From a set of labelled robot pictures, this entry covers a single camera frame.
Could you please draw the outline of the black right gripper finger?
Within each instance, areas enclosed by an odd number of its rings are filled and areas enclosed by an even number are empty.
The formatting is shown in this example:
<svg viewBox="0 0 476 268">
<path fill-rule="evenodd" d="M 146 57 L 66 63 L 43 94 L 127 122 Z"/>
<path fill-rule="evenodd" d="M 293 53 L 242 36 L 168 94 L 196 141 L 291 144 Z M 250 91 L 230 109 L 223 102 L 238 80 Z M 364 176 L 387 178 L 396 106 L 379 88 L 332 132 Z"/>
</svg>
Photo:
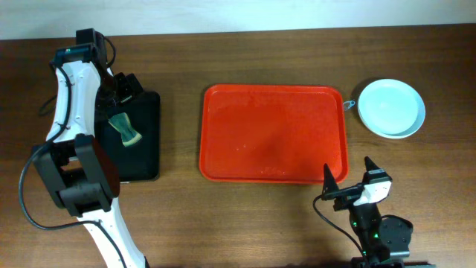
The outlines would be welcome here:
<svg viewBox="0 0 476 268">
<path fill-rule="evenodd" d="M 335 199 L 335 195 L 339 191 L 338 185 L 335 181 L 334 176 L 332 175 L 331 170 L 329 169 L 328 164 L 324 165 L 324 183 L 323 190 L 321 193 L 322 200 L 332 200 Z"/>
<path fill-rule="evenodd" d="M 367 173 L 382 173 L 383 170 L 377 166 L 369 156 L 364 157 L 364 164 Z"/>
</svg>

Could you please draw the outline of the yellow green sponge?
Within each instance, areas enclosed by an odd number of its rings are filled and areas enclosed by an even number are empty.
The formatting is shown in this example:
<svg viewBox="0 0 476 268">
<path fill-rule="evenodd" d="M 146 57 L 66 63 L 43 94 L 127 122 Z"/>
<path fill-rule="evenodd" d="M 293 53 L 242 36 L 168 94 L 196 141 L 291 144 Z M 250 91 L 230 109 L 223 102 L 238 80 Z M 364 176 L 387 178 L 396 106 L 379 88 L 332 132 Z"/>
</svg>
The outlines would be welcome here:
<svg viewBox="0 0 476 268">
<path fill-rule="evenodd" d="M 125 112 L 113 115 L 108 122 L 119 132 L 124 147 L 137 144 L 142 139 L 142 135 L 132 126 L 129 116 Z"/>
</svg>

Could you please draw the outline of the light blue plate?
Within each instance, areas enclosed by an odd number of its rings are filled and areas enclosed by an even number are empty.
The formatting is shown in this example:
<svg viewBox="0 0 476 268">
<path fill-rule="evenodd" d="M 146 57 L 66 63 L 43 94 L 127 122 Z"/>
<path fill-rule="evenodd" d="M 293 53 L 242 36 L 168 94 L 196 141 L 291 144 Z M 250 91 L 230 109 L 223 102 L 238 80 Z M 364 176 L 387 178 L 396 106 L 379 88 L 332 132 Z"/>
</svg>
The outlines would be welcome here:
<svg viewBox="0 0 476 268">
<path fill-rule="evenodd" d="M 369 131 L 390 139 L 413 135 L 426 117 L 425 103 L 417 90 L 394 79 L 375 80 L 365 86 L 357 110 Z"/>
</svg>

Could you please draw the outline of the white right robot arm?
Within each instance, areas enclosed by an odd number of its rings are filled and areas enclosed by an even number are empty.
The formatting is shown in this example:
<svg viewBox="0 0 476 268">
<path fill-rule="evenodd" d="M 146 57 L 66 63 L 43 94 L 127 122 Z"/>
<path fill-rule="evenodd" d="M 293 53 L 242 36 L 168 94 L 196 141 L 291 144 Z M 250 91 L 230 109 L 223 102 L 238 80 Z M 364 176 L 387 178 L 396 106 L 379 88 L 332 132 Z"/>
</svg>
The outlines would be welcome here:
<svg viewBox="0 0 476 268">
<path fill-rule="evenodd" d="M 330 168 L 324 165 L 323 190 L 312 202 L 315 212 L 357 247 L 361 255 L 351 259 L 351 267 L 431 267 L 428 262 L 404 261 L 410 256 L 414 225 L 402 217 L 380 213 L 378 203 L 389 196 L 393 179 L 370 157 L 365 157 L 364 163 L 362 181 L 347 188 L 339 188 Z M 335 211 L 348 211 L 350 227 L 357 238 L 322 215 L 316 206 L 319 200 L 332 200 Z"/>
</svg>

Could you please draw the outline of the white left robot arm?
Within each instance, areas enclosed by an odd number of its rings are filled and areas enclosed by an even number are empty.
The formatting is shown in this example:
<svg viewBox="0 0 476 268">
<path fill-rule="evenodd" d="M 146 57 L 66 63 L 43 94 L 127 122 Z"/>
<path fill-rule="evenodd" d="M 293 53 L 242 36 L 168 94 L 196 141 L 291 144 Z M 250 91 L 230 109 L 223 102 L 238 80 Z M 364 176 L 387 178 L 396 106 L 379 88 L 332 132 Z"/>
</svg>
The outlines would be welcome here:
<svg viewBox="0 0 476 268">
<path fill-rule="evenodd" d="M 54 122 L 35 147 L 51 199 L 85 226 L 108 267 L 147 267 L 119 207 L 122 182 L 158 176 L 160 104 L 133 74 L 111 70 L 102 33 L 76 32 L 51 61 Z M 203 99 L 199 169 L 216 182 L 321 184 L 349 172 L 341 94 L 330 86 L 216 84 Z"/>
</svg>

